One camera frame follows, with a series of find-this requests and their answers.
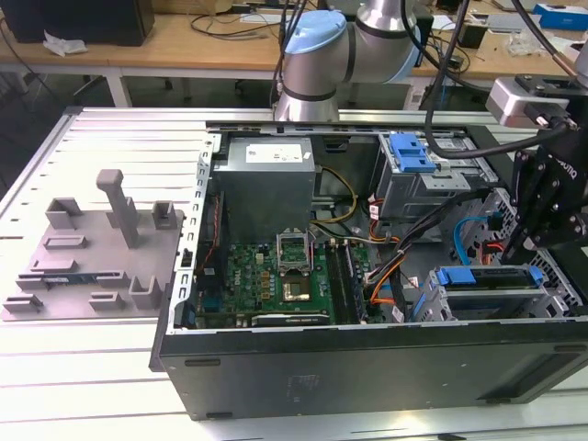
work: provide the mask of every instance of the blue latch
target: blue latch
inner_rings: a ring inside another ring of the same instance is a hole
[[[476,278],[466,266],[448,266],[436,272],[439,285],[475,285]]]
[[[426,149],[414,133],[392,133],[390,150],[398,160],[398,168],[405,173],[433,173],[436,170],[426,155]]]
[[[535,281],[535,284],[540,287],[543,283],[543,272],[537,266],[530,266],[529,267],[529,274]]]

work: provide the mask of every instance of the power cable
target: power cable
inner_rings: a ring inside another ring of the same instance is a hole
[[[448,72],[447,67],[449,65],[449,60],[451,59],[451,56],[453,55],[453,50],[456,48],[456,45],[458,43],[459,31],[463,26],[466,13],[468,12],[468,4],[469,0],[464,0],[461,4],[461,8],[458,11],[458,18],[456,19],[456,28],[454,30],[453,35],[451,36],[451,40],[447,46],[445,57],[443,57],[443,59],[441,60],[439,72],[437,72],[435,82],[433,83],[433,90],[431,92],[432,99],[429,103],[428,109],[426,111],[426,116],[424,118],[424,136],[427,140],[427,143],[429,144],[429,149],[431,149],[433,153],[435,153],[436,155],[446,159],[473,159],[490,156],[493,154],[515,152],[517,150],[534,147],[542,142],[552,140],[554,138],[558,138],[559,136],[561,136],[569,129],[568,125],[565,122],[559,123],[553,130],[541,132],[536,136],[527,138],[526,140],[509,142],[503,145],[483,150],[447,151],[439,146],[433,134],[433,115],[435,113],[435,100],[436,97],[439,95],[441,87],[443,86],[445,76]]]

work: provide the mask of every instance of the cable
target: cable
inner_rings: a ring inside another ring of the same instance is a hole
[[[347,187],[347,189],[349,190],[349,193],[351,194],[351,197],[353,198],[353,203],[352,203],[349,211],[342,216],[338,216],[336,218],[331,218],[331,219],[326,219],[326,220],[312,220],[311,223],[315,223],[315,224],[316,223],[337,223],[337,222],[345,221],[346,219],[349,219],[351,216],[353,216],[354,213],[356,212],[357,194],[356,194],[355,190],[351,187],[351,185],[346,181],[346,179],[344,177],[342,177],[341,175],[339,175],[337,172],[335,172],[332,168],[323,166],[322,170],[326,170],[331,175],[335,176],[344,186]]]
[[[343,236],[342,234],[337,234],[329,230],[324,225],[320,223],[315,223],[314,226],[318,228],[322,233],[326,234],[329,237],[333,237],[334,239],[346,239],[347,241],[351,242],[362,242],[362,243],[371,243],[371,244],[379,244],[379,242],[374,242],[370,239],[366,239],[365,237],[358,237],[358,236]]]
[[[307,2],[308,2],[308,0],[302,0],[300,3],[300,0],[297,0],[296,5],[294,6],[295,12],[292,14],[292,17],[290,18],[290,23],[288,24],[287,35],[284,38],[282,46],[280,47],[280,50],[279,50],[279,57],[277,59],[276,68],[274,69],[274,74],[272,75],[272,85],[271,85],[271,88],[269,89],[269,108],[272,109],[272,120],[276,119],[276,110],[274,109],[274,106],[273,106],[273,104],[274,104],[273,103],[273,96],[274,96],[274,90],[276,89],[277,76],[279,73],[280,78],[281,78],[281,72],[283,69],[284,58],[286,56],[286,48],[288,46],[288,43],[290,42],[290,39],[292,38],[292,35],[294,35],[294,31],[296,30],[296,26],[300,22],[300,17],[302,17],[302,13],[304,12],[304,8],[306,7]]]
[[[374,288],[374,292],[372,292],[371,297],[369,298],[370,303],[391,303],[392,305],[396,304],[396,301],[393,299],[378,299],[379,289],[382,287],[384,282],[391,276],[396,268],[398,268],[402,262],[404,262],[405,257],[403,257],[398,263],[396,263],[390,270],[386,273],[386,275],[378,282],[376,287]]]
[[[0,173],[0,184],[2,184],[6,188],[6,191],[8,191],[8,189],[10,188],[2,173]]]
[[[432,209],[420,220],[415,222],[411,229],[409,229],[409,231],[407,231],[404,234],[401,240],[398,243],[396,243],[396,246],[394,247],[395,255],[389,261],[382,264],[380,267],[376,268],[369,274],[367,278],[367,284],[373,285],[374,283],[376,283],[379,280],[380,275],[384,274],[388,270],[388,268],[390,268],[390,266],[394,265],[399,254],[404,255],[412,246],[415,240],[419,239],[426,231],[430,230],[431,228],[439,224],[445,218],[448,212],[452,210],[456,205],[473,199],[484,199],[488,196],[488,194],[491,191],[491,188],[485,187],[479,188],[477,190],[459,193],[458,195],[455,195],[453,198],[447,199],[442,204]]]
[[[488,248],[498,248],[500,251],[504,251],[504,245],[501,243],[486,243]]]
[[[531,138],[527,138],[526,140],[509,142],[507,144],[502,144],[496,147],[491,147],[488,149],[483,150],[465,150],[465,151],[446,151],[442,149],[439,144],[437,144],[435,136],[433,135],[433,114],[435,113],[435,97],[439,95],[439,91],[443,85],[444,78],[447,74],[447,66],[449,63],[449,59],[453,54],[453,50],[458,43],[458,34],[459,30],[463,26],[463,22],[465,19],[465,15],[468,12],[468,4],[469,0],[464,0],[461,4],[461,8],[458,11],[458,18],[456,20],[456,28],[451,36],[451,41],[447,47],[447,52],[445,57],[441,62],[439,67],[439,72],[435,78],[435,82],[433,83],[433,90],[431,92],[431,96],[433,97],[432,103],[429,104],[429,107],[426,111],[426,116],[424,118],[424,136],[429,144],[429,149],[433,151],[436,155],[446,158],[446,159],[474,159],[474,158],[481,158],[485,156],[490,156],[493,154],[500,154],[500,153],[509,153],[514,152],[517,150],[526,149],[529,147],[534,147],[542,142],[552,140],[554,138],[558,138],[563,133],[568,130],[568,126],[565,122],[561,122],[556,125],[555,128],[549,131],[543,131],[536,136]]]
[[[212,256],[212,252],[217,247],[217,240],[219,238],[219,207],[221,205],[221,199],[218,196],[215,196],[215,207],[214,207],[214,238],[212,239],[212,245],[210,246],[209,251],[204,258],[204,262],[198,267],[195,274],[198,274],[200,271],[204,269],[204,266],[209,261],[210,257]]]
[[[377,199],[373,202],[371,202],[369,205],[379,205],[382,204],[384,202],[384,199]],[[374,241],[374,242],[386,242],[389,240],[388,237],[378,237],[376,236],[376,233],[374,232],[374,228],[376,227],[376,224],[378,223],[377,220],[373,220],[370,224],[369,224],[369,238]],[[396,237],[396,236],[391,236],[390,240],[392,242],[399,242],[400,238]]]
[[[223,12],[223,13],[221,13],[219,15],[227,15],[227,14],[228,14],[227,12]],[[209,29],[212,26],[212,24],[214,24],[214,22],[221,23],[223,25],[229,25],[231,23],[234,23],[237,20],[240,20],[242,17],[241,16],[238,16],[237,18],[235,18],[233,20],[224,21],[223,22],[223,21],[218,20],[215,17],[211,17],[211,16],[208,16],[206,14],[202,14],[202,15],[199,15],[199,16],[194,17],[192,19],[192,21],[190,21],[190,27],[192,29],[194,29],[196,32],[200,33],[200,34],[208,35],[209,37],[213,37],[215,39],[231,39],[231,40],[234,40],[232,37],[237,37],[237,38],[241,38],[241,39],[242,38],[249,38],[249,39],[250,38],[254,38],[254,39],[264,38],[265,36],[260,35],[260,34],[256,34],[255,32],[257,30],[266,29],[266,28],[269,28],[270,29],[270,32],[272,32],[272,35],[274,37],[278,38],[278,36],[272,31],[271,28],[273,26],[278,26],[279,23],[268,23],[267,20],[261,14],[247,14],[246,17],[249,17],[249,16],[260,16],[265,21],[265,24],[262,25],[262,26],[257,26],[255,28],[244,29],[244,30],[236,30],[234,32],[225,32],[225,33],[221,33],[221,32],[210,32]],[[196,23],[198,21],[200,21],[202,18],[210,18],[210,20],[211,20],[209,26],[206,29],[199,28],[199,27],[196,26]]]
[[[413,42],[414,46],[416,46],[416,49],[418,49],[422,53],[422,55],[431,64],[433,64],[433,66],[436,69],[439,69],[439,63],[436,61],[436,59],[433,57],[433,55],[431,55],[427,51],[427,49],[425,47],[423,47],[421,42],[414,36],[414,32],[411,28],[411,24],[408,21],[408,16],[406,15],[406,0],[401,0],[401,19],[402,19],[402,24],[404,25],[404,29],[406,30],[406,33],[408,34],[408,37]],[[458,25],[456,24],[456,28],[454,30],[454,35],[457,35],[458,33],[459,33],[459,28],[458,28]],[[453,81],[455,81],[456,83],[458,83],[459,85],[463,85],[464,87],[467,87],[469,90],[471,90],[473,92],[483,93],[483,94],[488,94],[490,92],[490,89],[488,89],[486,87],[481,87],[479,85],[473,85],[472,83],[468,83],[467,81],[462,80],[457,75],[455,75],[451,72],[448,72],[447,76],[449,78],[451,78]]]
[[[65,105],[63,104],[63,102],[61,101],[61,99],[57,96],[57,94],[55,94],[55,92],[53,92],[53,90],[47,85],[47,83],[45,83],[42,78],[39,76],[38,73],[35,73],[35,71],[33,71],[30,66],[27,64],[27,62],[25,62],[22,58],[20,58],[20,55],[17,54],[17,51],[15,51],[15,49],[12,47],[12,44],[10,43],[10,41],[8,40],[8,38],[6,37],[6,34],[4,32],[4,28],[3,28],[3,24],[6,22],[6,19],[4,17],[0,18],[0,33],[2,34],[2,39],[4,40],[4,43],[6,43],[6,46],[8,46],[8,49],[10,49],[10,51],[12,52],[12,54],[17,58],[17,60],[27,68],[27,70],[35,77],[39,80],[39,82],[43,85],[43,87],[45,87],[45,89],[47,89],[47,91],[51,94],[51,96],[55,99],[56,102],[59,103],[60,106],[65,107]]]
[[[466,253],[466,250],[463,247],[463,243],[461,242],[461,227],[469,221],[486,221],[487,219],[488,218],[483,216],[469,216],[456,223],[456,226],[453,229],[453,243],[456,247],[456,252],[458,253],[459,260],[461,260],[462,265],[470,265],[471,262],[469,261],[468,253]]]

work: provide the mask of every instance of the wire bundle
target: wire bundle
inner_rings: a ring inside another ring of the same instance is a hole
[[[490,188],[480,188],[478,190],[460,193],[435,207],[428,214],[418,220],[412,228],[406,232],[404,237],[396,243],[392,258],[376,270],[372,271],[367,277],[367,287],[375,285],[370,301],[374,303],[378,298],[378,292],[385,280],[390,278],[394,271],[404,261],[406,253],[410,247],[413,246],[414,241],[420,239],[426,231],[438,225],[446,217],[449,211],[456,207],[456,205],[473,199],[486,198],[491,191]]]

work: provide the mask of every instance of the ram slot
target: ram slot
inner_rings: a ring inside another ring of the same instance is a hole
[[[356,265],[353,256],[351,255],[351,246],[349,243],[344,246],[345,249],[345,263],[347,267],[347,274],[350,277],[351,294],[356,305],[356,318],[360,322],[366,318],[366,310],[364,308],[362,289],[359,284],[359,279],[356,274]]]
[[[329,287],[331,289],[335,322],[337,324],[348,323],[349,308],[347,308],[345,289],[341,277],[336,248],[331,245],[326,245],[324,248],[324,254],[327,261],[327,273],[329,276]]]

